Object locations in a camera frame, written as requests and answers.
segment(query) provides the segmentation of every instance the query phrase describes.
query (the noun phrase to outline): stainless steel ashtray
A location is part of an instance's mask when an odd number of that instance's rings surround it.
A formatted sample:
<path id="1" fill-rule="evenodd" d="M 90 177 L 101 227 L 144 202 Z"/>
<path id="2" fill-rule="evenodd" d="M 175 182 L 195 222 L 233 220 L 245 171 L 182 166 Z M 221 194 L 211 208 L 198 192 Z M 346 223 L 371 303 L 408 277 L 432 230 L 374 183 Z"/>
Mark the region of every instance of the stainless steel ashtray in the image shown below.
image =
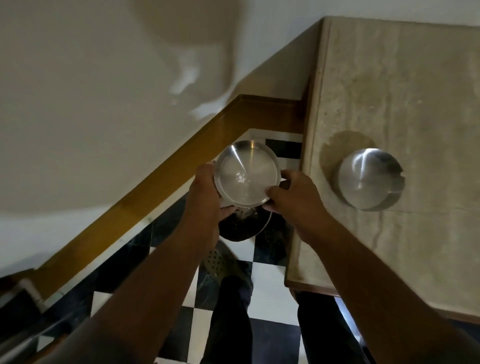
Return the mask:
<path id="1" fill-rule="evenodd" d="M 380 149 L 368 148 L 346 157 L 334 188 L 348 205 L 362 211 L 381 211 L 393 206 L 405 188 L 400 163 Z"/>
<path id="2" fill-rule="evenodd" d="M 215 164 L 215 186 L 225 206 L 256 207 L 268 201 L 265 189 L 280 184 L 275 153 L 265 144 L 242 140 L 225 148 Z"/>

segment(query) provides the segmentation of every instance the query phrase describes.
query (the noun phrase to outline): black and white checkered floor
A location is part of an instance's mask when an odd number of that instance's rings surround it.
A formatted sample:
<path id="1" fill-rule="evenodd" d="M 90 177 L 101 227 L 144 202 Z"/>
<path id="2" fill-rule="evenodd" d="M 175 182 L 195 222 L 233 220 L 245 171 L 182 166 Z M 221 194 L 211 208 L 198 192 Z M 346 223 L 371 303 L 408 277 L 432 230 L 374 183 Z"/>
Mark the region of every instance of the black and white checkered floor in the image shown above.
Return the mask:
<path id="1" fill-rule="evenodd" d="M 301 143 L 272 139 L 266 139 L 265 143 L 279 157 L 282 169 L 298 169 Z M 51 309 L 56 310 L 57 314 L 76 310 L 73 326 L 93 315 L 129 273 L 171 234 L 181 218 L 184 206 L 185 196 L 90 273 Z M 230 242 L 222 238 L 249 272 L 254 283 L 248 309 L 253 330 L 254 363 L 307 363 L 297 320 L 298 305 L 284 286 L 286 237 L 285 221 L 274 214 L 266 228 L 256 237 L 241 242 Z M 156 363 L 200 362 L 218 291 L 218 283 L 200 265 L 175 327 L 159 350 Z M 53 331 L 41 337 L 39 348 L 58 334 L 58 331 Z"/>

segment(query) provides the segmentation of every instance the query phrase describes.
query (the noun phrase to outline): foot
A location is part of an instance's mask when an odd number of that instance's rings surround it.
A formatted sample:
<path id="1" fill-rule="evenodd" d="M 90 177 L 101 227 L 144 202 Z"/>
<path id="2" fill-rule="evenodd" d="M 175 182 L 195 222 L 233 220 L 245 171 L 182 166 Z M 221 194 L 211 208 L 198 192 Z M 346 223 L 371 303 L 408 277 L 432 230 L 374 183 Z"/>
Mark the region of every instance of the foot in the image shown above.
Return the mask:
<path id="1" fill-rule="evenodd" d="M 237 257 L 227 247 L 227 245 L 218 241 L 214 250 L 208 253 L 204 259 L 204 264 L 208 273 L 220 284 L 223 278 L 237 276 L 252 289 L 252 279 L 243 271 L 237 262 Z"/>

